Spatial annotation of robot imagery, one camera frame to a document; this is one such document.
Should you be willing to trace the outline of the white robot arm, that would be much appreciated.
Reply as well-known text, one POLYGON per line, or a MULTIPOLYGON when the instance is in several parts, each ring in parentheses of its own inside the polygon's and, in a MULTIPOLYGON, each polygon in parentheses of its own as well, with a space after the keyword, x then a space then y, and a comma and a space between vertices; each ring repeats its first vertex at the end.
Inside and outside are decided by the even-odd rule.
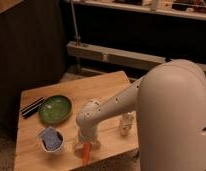
POLYGON ((206 76, 189 60, 160 64, 101 105, 79 113, 78 138, 90 142, 97 125, 134 111, 141 171, 206 171, 206 76))

